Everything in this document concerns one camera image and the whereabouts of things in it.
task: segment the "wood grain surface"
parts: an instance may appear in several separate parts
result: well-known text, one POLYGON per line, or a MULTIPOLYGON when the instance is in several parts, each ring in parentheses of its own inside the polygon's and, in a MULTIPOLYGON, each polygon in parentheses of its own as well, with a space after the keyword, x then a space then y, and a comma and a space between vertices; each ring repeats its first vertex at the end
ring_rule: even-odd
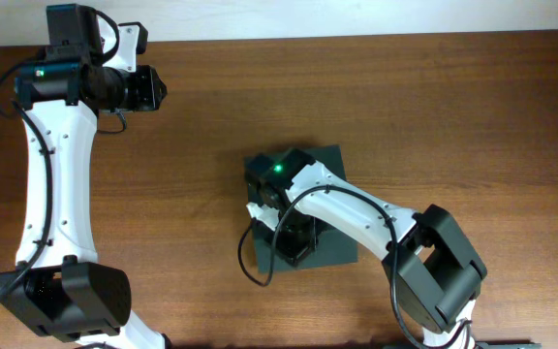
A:
MULTIPOLYGON (((0 75, 34 50, 0 48, 0 75)), ((489 270, 478 339, 558 348, 558 31, 161 43, 139 61, 169 96, 126 133, 96 137, 91 214, 101 263, 127 272, 153 329, 215 346, 402 337, 364 249, 357 264, 281 273, 266 289, 238 267, 243 157, 337 143, 356 186, 460 223, 489 270)), ((20 241, 26 157, 21 122, 0 117, 0 271, 20 241)), ((245 255, 253 267, 251 243, 245 255)), ((2 306, 0 345, 74 346, 2 306)))

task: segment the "wire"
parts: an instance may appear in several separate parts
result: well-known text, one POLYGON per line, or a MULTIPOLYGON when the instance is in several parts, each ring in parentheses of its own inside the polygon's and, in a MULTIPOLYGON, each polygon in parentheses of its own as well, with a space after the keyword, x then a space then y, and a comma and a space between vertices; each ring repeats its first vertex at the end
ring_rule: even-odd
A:
POLYGON ((122 111, 118 111, 116 113, 117 118, 120 119, 120 122, 122 123, 122 129, 119 131, 105 131, 105 130, 98 130, 99 134, 102 135, 117 135, 119 133, 122 133, 124 131, 126 131, 126 129, 128 128, 128 122, 126 121, 126 116, 124 116, 124 113, 122 113, 122 111))
POLYGON ((45 213, 45 225, 43 227, 43 233, 40 240, 36 241, 37 247, 34 254, 31 256, 29 261, 25 264, 23 269, 18 273, 16 278, 8 282, 4 287, 0 289, 0 300, 5 298, 12 292, 16 286, 25 278, 27 272, 31 270, 36 261, 40 258, 45 246, 48 245, 48 231, 50 230, 51 215, 53 212, 53 172, 50 162, 50 153, 48 151, 47 142, 45 138, 36 127, 36 124, 27 116, 27 113, 18 105, 17 102, 13 101, 13 106, 15 110, 20 113, 23 121, 29 126, 31 131, 36 136, 38 143, 40 144, 41 153, 45 156, 45 171, 46 171, 46 213, 45 213))
POLYGON ((272 274, 274 271, 274 262, 275 262, 275 248, 272 246, 270 248, 270 269, 268 270, 268 277, 266 278, 265 282, 261 282, 260 280, 253 277, 253 275, 251 275, 249 271, 247 271, 246 267, 244 266, 244 263, 242 263, 242 244, 244 243, 245 238, 247 238, 249 232, 253 229, 253 224, 256 221, 257 221, 256 219, 251 220, 251 223, 249 223, 249 227, 247 227, 247 230, 244 231, 242 238, 240 238, 240 242, 238 243, 238 263, 240 264, 240 268, 242 269, 242 272, 244 272, 245 276, 247 276, 249 280, 251 280, 253 283, 255 283, 258 286, 266 287, 270 284, 270 281, 272 280, 272 274))
MULTIPOLYGON (((384 218, 385 223, 387 224, 388 230, 389 230, 390 235, 391 235, 391 249, 390 249, 389 253, 392 254, 392 258, 393 258, 393 260, 391 262, 391 276, 390 276, 391 308, 393 309, 393 315, 395 315, 395 320, 397 320, 397 323, 398 323, 400 329, 402 330, 402 333, 406 336, 406 338, 408 338, 408 340, 411 342, 411 344, 413 344, 414 346, 416 346, 419 349, 447 349, 447 348, 451 347, 453 345, 453 343, 455 343, 455 341, 459 338, 459 336, 462 334, 462 332, 464 331, 464 329, 466 327, 469 327, 469 329, 470 329, 470 325, 472 324, 472 321, 467 320, 467 319, 461 320, 460 326, 456 330, 455 334, 451 337, 451 339, 447 343, 445 343, 443 345, 440 345, 440 346, 428 346, 428 345, 425 345, 423 343, 420 343, 410 333, 410 331, 408 330, 408 327, 406 326, 406 323, 404 322, 404 318, 402 317, 401 311, 399 309, 399 303, 398 303, 398 300, 397 300, 398 253, 395 253, 395 251, 397 251, 399 241, 397 240, 397 234, 395 232, 395 226, 393 225, 393 220, 387 214, 386 211, 384 211, 378 204, 376 204, 373 200, 369 199, 368 197, 366 197, 362 194, 359 194, 358 192, 355 192, 353 190, 338 187, 338 186, 334 186, 334 185, 319 185, 319 186, 309 188, 309 189, 303 191, 300 195, 298 195, 292 201, 292 203, 288 206, 288 208, 284 212, 283 216, 279 220, 279 223, 277 224, 277 227, 275 228, 275 231, 274 231, 274 235, 272 237, 272 243, 270 244, 270 270, 268 271, 268 278, 266 279, 266 282, 261 282, 259 280, 256 280, 255 278, 253 278, 253 276, 251 276, 249 274, 249 272, 246 271, 244 265, 242 264, 242 260, 240 258, 240 250, 241 250, 241 247, 242 247, 242 242, 244 241, 244 238, 246 238, 249 230, 252 229, 252 225, 253 225, 253 220, 252 220, 252 224, 249 226, 247 231, 245 231, 245 234, 240 239, 240 244, 238 245, 238 261, 240 262, 240 267, 244 271, 245 275, 247 275, 247 277, 249 277, 249 279, 251 279, 253 282, 255 282, 259 286, 262 286, 262 287, 268 286, 268 284, 272 280, 275 250, 277 248, 277 238, 279 237, 279 232, 281 231, 281 228, 283 227, 284 223, 286 222, 286 219, 288 218, 288 216, 296 209, 296 204, 298 204, 298 202, 300 202, 302 199, 304 199, 307 195, 310 195, 310 194, 312 194, 314 192, 318 192, 318 191, 325 191, 327 193, 330 192, 330 191, 337 191, 337 192, 341 192, 341 193, 353 196, 353 197, 355 197, 357 199, 360 199, 361 201, 365 202, 366 204, 372 206, 384 218)), ((471 340, 471 337, 469 335, 467 335, 467 340, 468 341, 471 340)))
POLYGON ((469 349, 469 345, 471 344, 472 337, 473 337, 473 330, 469 326, 466 328, 466 343, 464 344, 464 349, 469 349))
MULTIPOLYGON (((12 68, 10 68, 8 71, 6 71, 6 73, 4 73, 1 78, 0 78, 0 88, 1 85, 4 83, 4 81, 6 81, 6 79, 12 74, 14 73, 18 68, 20 68, 22 65, 27 64, 29 62, 31 62, 32 60, 34 60, 35 57, 31 57, 31 58, 25 58, 22 61, 16 63, 14 66, 12 66, 12 68)), ((8 115, 6 114, 6 112, 1 108, 0 105, 0 114, 6 118, 12 118, 13 115, 8 115)))

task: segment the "robot end effector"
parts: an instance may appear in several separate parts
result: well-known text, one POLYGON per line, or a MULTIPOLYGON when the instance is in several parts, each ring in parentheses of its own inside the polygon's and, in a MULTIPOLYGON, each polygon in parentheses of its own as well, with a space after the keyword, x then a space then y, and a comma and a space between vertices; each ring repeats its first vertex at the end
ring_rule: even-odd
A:
POLYGON ((321 219, 381 258, 389 281, 393 255, 397 253, 395 287, 399 305, 433 333, 452 330, 467 303, 480 294, 481 282, 487 275, 485 264, 453 217, 438 206, 432 205, 424 213, 415 213, 388 204, 339 179, 323 164, 298 149, 290 150, 277 161, 258 155, 246 165, 245 179, 263 200, 260 211, 276 211, 278 218, 286 214, 288 206, 295 204, 296 197, 300 198, 307 190, 315 190, 315 186, 322 187, 322 194, 304 196, 295 206, 296 210, 285 225, 290 227, 291 234, 285 233, 284 238, 300 231, 295 226, 305 227, 301 230, 309 235, 309 220, 321 219), (392 223, 396 231, 396 247, 393 248, 387 224, 375 223, 378 213, 371 206, 364 205, 361 200, 351 201, 350 196, 333 192, 329 187, 324 190, 325 184, 358 193, 379 207, 392 209, 396 217, 392 223), (368 217, 370 211, 374 217, 368 217), (419 258, 423 247, 434 247, 424 262, 419 258))
POLYGON ((137 66, 147 30, 138 22, 115 24, 100 11, 77 4, 46 8, 50 45, 19 69, 20 105, 82 101, 94 112, 156 111, 167 87, 151 66, 137 66))

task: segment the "robotic arm link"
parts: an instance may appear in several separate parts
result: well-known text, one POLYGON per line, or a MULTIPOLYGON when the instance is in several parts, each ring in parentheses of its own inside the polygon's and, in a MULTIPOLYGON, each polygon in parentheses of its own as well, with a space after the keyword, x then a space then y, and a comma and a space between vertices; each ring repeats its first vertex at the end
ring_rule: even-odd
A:
POLYGON ((470 313, 487 270, 448 212, 432 205, 416 213, 384 202, 298 149, 276 162, 258 155, 246 169, 245 179, 263 199, 262 206, 250 203, 247 208, 253 219, 274 232, 271 251, 284 230, 309 234, 311 220, 325 221, 382 261, 393 311, 415 346, 431 348, 408 332, 398 304, 424 327, 426 342, 445 348, 473 343, 470 313), (434 251, 422 262, 419 252, 432 246, 434 251))
POLYGON ((0 272, 0 302, 39 336, 169 348, 132 311, 126 273, 98 264, 89 220, 99 111, 124 120, 125 111, 156 111, 167 95, 156 70, 136 64, 147 30, 75 4, 48 6, 46 17, 50 45, 15 79, 28 144, 27 207, 16 270, 0 272))

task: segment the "black cable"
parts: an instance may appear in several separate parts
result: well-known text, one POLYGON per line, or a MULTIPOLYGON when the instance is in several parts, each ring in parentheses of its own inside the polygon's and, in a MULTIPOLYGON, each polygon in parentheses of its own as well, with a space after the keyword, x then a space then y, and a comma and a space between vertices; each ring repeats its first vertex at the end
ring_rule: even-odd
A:
POLYGON ((107 53, 103 53, 100 62, 98 62, 98 65, 103 65, 109 62, 117 53, 117 50, 120 47, 120 31, 113 19, 109 18, 109 16, 105 15, 102 11, 96 10, 96 15, 102 17, 105 22, 111 27, 111 29, 113 29, 113 33, 115 34, 115 45, 113 45, 113 48, 110 49, 107 53))
POLYGON ((45 246, 48 244, 48 231, 50 230, 50 221, 51 215, 53 212, 53 172, 50 162, 50 153, 48 151, 47 142, 45 138, 36 127, 36 124, 27 116, 27 113, 18 105, 17 102, 13 102, 13 106, 15 110, 20 113, 21 118, 27 126, 31 129, 31 131, 36 136, 38 143, 40 144, 41 153, 45 156, 45 171, 46 171, 46 213, 45 213, 45 225, 43 227, 43 234, 40 240, 36 241, 37 247, 36 252, 31 256, 29 261, 24 265, 23 269, 18 273, 16 278, 10 282, 8 282, 4 287, 0 290, 0 300, 5 298, 12 292, 12 290, 20 283, 28 271, 31 270, 33 265, 38 261, 41 254, 45 250, 45 246))
MULTIPOLYGON (((283 214, 283 216, 279 220, 279 223, 277 224, 277 227, 275 228, 275 232, 274 232, 274 235, 272 237, 272 243, 270 244, 270 270, 268 271, 268 278, 266 279, 266 282, 262 283, 261 281, 256 280, 255 278, 253 278, 253 276, 251 276, 249 274, 249 272, 246 271, 246 268, 244 267, 244 265, 242 263, 240 263, 240 267, 244 271, 245 275, 247 275, 247 277, 249 277, 249 279, 251 279, 253 282, 255 282, 259 286, 262 286, 262 287, 268 286, 268 284, 270 283, 270 280, 272 279, 272 273, 273 273, 273 268, 274 268, 275 250, 277 248, 277 238, 279 237, 279 232, 281 231, 281 228, 283 227, 284 223, 286 222, 286 219, 288 218, 288 216, 295 210, 296 204, 298 204, 298 202, 300 202, 302 199, 304 199, 307 195, 310 195, 310 194, 312 194, 314 192, 317 192, 317 191, 325 191, 327 193, 329 191, 338 191, 338 192, 353 196, 353 197, 355 197, 357 199, 360 199, 361 201, 365 202, 366 204, 372 206, 374 209, 376 209, 378 211, 378 213, 380 213, 380 215, 385 219, 385 223, 387 224, 388 230, 389 230, 390 235, 391 235, 391 249, 389 251, 389 253, 392 253, 392 258, 393 258, 392 263, 391 263, 391 280, 390 280, 391 308, 393 309, 393 315, 395 315, 395 319, 397 320, 397 323, 398 323, 400 329, 402 330, 402 333, 406 336, 406 338, 408 338, 408 340, 411 342, 411 344, 415 345, 419 349, 447 349, 450 346, 452 346, 452 344, 462 334, 464 329, 467 326, 469 326, 469 328, 470 328, 470 325, 471 325, 472 321, 467 320, 467 319, 461 320, 460 326, 456 330, 453 337, 447 343, 445 343, 443 345, 440 345, 440 346, 428 346, 428 345, 420 343, 418 340, 415 339, 415 337, 408 330, 408 327, 406 326, 406 323, 404 322, 404 318, 402 317, 402 314, 400 312, 399 303, 398 303, 398 300, 397 300, 398 254, 395 253, 395 251, 397 251, 399 241, 397 240, 397 234, 395 232, 395 226, 393 225, 393 220, 387 214, 387 212, 384 211, 373 200, 371 200, 368 197, 366 197, 362 194, 359 194, 358 192, 355 192, 353 190, 338 187, 338 186, 334 186, 334 185, 319 185, 319 186, 309 188, 309 189, 305 190, 304 192, 302 192, 300 195, 298 195, 292 201, 290 206, 288 206, 285 213, 283 214)), ((249 230, 250 229, 247 229, 247 231, 245 231, 245 234, 240 239, 240 244, 238 245, 238 261, 239 262, 242 261, 241 258, 240 258, 240 250, 241 250, 242 242, 244 241, 244 238, 246 238, 249 230)))
POLYGON ((466 342, 464 344, 464 349, 469 349, 469 345, 471 344, 471 338, 473 337, 473 331, 471 326, 466 328, 466 342))
MULTIPOLYGON (((0 88, 1 85, 4 83, 4 81, 6 81, 6 79, 10 76, 10 74, 14 73, 18 68, 20 68, 22 65, 32 61, 34 58, 25 58, 22 61, 16 63, 14 66, 12 66, 12 68, 10 68, 8 71, 6 71, 6 73, 4 73, 1 78, 0 78, 0 88)), ((0 114, 6 118, 12 118, 13 115, 8 115, 4 112, 4 110, 1 108, 0 105, 0 114)))
POLYGON ((240 268, 242 269, 242 272, 244 272, 245 276, 247 276, 249 280, 253 281, 253 283, 255 283, 258 286, 266 287, 268 286, 268 284, 270 284, 270 280, 272 280, 272 273, 274 271, 274 261, 275 261, 275 248, 270 248, 270 257, 271 257, 270 269, 268 271, 268 277, 266 278, 265 282, 261 282, 255 277, 253 277, 253 275, 251 275, 249 271, 247 271, 246 267, 244 266, 244 263, 242 263, 242 244, 244 243, 245 238, 247 238, 249 232, 253 229, 253 225, 255 222, 256 222, 255 219, 251 220, 251 223, 249 223, 249 227, 247 227, 247 230, 244 231, 242 238, 240 238, 240 242, 238 243, 238 263, 240 264, 240 268))
POLYGON ((119 111, 116 113, 117 118, 120 119, 120 122, 122 123, 122 129, 119 131, 106 131, 106 130, 98 130, 99 134, 102 135, 117 135, 119 133, 122 133, 124 131, 126 131, 126 129, 128 128, 128 122, 126 121, 126 116, 124 116, 124 114, 119 111))

